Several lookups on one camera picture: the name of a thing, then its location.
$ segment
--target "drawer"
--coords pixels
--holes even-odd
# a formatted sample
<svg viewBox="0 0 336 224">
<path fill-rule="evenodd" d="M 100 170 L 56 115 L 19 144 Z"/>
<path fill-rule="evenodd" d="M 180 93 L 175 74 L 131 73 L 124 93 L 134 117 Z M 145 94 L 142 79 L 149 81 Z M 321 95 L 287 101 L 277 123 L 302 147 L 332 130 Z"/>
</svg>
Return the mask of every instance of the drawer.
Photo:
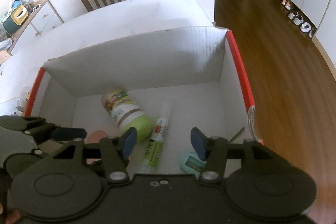
<svg viewBox="0 0 336 224">
<path fill-rule="evenodd" d="M 26 47 L 27 45 L 31 45 L 35 40 L 37 40 L 40 35 L 36 32 L 31 24 L 27 26 L 27 28 L 23 31 L 22 35 L 19 37 L 11 54 L 16 54 L 20 49 Z"/>
<path fill-rule="evenodd" d="M 32 19 L 31 23 L 41 33 L 53 14 L 54 10 L 47 2 L 40 10 L 37 11 L 37 14 Z"/>
<path fill-rule="evenodd" d="M 51 30 L 55 29 L 56 27 L 60 26 L 62 22 L 59 20 L 57 15 L 53 14 L 51 16 L 51 19 L 48 21 L 47 25 L 44 27 L 41 35 L 45 35 L 47 32 L 50 32 Z"/>
</svg>

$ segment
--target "green label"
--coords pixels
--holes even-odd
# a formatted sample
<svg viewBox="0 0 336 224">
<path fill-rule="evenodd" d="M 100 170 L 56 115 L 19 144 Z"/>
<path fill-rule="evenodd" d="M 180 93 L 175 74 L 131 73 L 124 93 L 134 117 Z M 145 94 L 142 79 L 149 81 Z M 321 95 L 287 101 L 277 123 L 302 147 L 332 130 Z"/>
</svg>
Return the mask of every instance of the green label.
<svg viewBox="0 0 336 224">
<path fill-rule="evenodd" d="M 145 159 L 148 160 L 148 166 L 156 167 L 159 162 L 162 151 L 162 142 L 150 140 L 146 150 Z"/>
</svg>

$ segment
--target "shoe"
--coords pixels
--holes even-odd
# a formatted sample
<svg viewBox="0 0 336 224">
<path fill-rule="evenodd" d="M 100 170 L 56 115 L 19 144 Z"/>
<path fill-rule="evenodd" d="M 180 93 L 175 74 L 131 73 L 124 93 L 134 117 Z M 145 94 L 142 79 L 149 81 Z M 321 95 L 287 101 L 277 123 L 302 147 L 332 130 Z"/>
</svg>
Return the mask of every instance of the shoe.
<svg viewBox="0 0 336 224">
<path fill-rule="evenodd" d="M 294 17 L 293 22 L 295 23 L 295 25 L 299 26 L 300 24 L 302 24 L 305 21 L 303 20 L 302 16 L 298 16 L 298 17 Z"/>
<path fill-rule="evenodd" d="M 290 20 L 293 20 L 294 17 L 297 17 L 299 16 L 299 13 L 297 11 L 291 11 L 289 14 L 288 14 L 288 18 Z"/>
<path fill-rule="evenodd" d="M 300 29 L 302 32 L 307 33 L 311 30 L 311 25 L 308 22 L 305 22 L 301 25 Z"/>
<path fill-rule="evenodd" d="M 315 32 L 316 32 L 316 28 L 312 28 L 312 29 L 310 30 L 310 32 L 308 33 L 308 36 L 309 36 L 310 38 L 313 38 Z"/>
<path fill-rule="evenodd" d="M 294 9 L 294 4 L 287 1 L 285 7 L 287 8 L 287 10 L 293 10 Z"/>
</svg>

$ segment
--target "wooden floor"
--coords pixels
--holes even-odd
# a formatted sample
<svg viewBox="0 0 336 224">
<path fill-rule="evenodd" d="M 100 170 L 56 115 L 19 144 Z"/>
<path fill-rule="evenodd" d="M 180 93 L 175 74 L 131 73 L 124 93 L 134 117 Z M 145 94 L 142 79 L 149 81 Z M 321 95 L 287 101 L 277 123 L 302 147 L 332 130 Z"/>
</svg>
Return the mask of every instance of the wooden floor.
<svg viewBox="0 0 336 224">
<path fill-rule="evenodd" d="M 217 26 L 231 29 L 252 87 L 256 132 L 318 186 L 310 212 L 336 222 L 336 82 L 279 0 L 215 0 Z"/>
</svg>

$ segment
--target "white cap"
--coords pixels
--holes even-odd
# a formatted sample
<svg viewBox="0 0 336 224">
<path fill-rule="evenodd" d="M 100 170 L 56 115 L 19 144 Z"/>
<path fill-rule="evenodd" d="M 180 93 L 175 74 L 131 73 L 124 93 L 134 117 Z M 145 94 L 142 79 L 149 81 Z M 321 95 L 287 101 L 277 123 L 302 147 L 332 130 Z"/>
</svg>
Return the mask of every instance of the white cap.
<svg viewBox="0 0 336 224">
<path fill-rule="evenodd" d="M 163 101 L 160 108 L 160 117 L 167 118 L 170 120 L 171 114 L 173 112 L 173 104 L 171 101 Z"/>
</svg>

